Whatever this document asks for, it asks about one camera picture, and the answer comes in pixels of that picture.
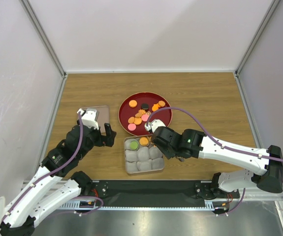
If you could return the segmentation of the orange fish cookie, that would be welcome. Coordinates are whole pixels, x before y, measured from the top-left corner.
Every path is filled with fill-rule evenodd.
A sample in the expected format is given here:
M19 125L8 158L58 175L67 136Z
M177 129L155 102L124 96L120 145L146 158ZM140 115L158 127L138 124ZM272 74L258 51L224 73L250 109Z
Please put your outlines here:
M158 110L159 109L159 105L158 104L154 104L153 106L152 106L152 110L153 111L156 111L156 110Z

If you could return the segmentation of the green sandwich cookie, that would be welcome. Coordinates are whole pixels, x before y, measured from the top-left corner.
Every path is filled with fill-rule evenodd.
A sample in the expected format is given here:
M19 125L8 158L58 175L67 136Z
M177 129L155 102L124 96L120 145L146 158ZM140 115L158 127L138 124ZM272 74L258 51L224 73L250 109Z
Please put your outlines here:
M130 144L129 144L129 148L130 150L138 150L139 148L139 143L137 141L132 141Z

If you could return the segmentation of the metal tongs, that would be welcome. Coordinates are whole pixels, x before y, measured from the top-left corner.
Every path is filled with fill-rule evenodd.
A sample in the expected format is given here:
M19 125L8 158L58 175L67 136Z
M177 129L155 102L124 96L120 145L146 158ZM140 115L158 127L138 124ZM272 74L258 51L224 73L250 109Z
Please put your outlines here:
M157 145L153 143L154 146L156 146L160 152L163 154L164 157L166 157L168 160L171 158L175 158L179 160L180 162L184 162L185 159L183 157L177 156L176 152L174 151L173 148L170 147L170 144L168 145Z

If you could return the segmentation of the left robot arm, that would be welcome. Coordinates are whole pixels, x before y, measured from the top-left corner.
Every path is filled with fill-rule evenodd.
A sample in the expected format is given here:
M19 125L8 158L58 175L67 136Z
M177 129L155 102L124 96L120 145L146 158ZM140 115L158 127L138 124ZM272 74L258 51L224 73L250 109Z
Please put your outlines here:
M74 198L99 200L92 179L83 171L75 172L61 188L48 193L93 147L113 146L116 132L109 123L101 132L98 114L95 108L78 110L77 124L48 152L30 182L5 207L0 224L2 236L32 235L48 215Z

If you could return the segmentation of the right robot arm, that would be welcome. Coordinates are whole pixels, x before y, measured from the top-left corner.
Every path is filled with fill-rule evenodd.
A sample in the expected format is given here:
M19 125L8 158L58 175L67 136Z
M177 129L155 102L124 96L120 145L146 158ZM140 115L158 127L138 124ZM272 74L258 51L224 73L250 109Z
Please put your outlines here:
M171 128L159 126L152 132L152 143L167 159L212 159L242 168L240 171L213 175L210 191L217 198L248 187L257 187L269 193L283 191L283 157L278 146L251 148L209 137L193 129L186 129L179 134Z

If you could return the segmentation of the tan round biscuit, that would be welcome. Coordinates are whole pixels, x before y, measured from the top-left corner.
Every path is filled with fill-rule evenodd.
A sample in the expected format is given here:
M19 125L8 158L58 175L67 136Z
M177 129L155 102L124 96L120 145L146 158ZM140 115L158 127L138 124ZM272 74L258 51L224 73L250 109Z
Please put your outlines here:
M141 137L141 138L139 139L139 143L140 143L140 145L142 145L142 146L148 146L148 145L149 145L149 140L148 140L147 137Z

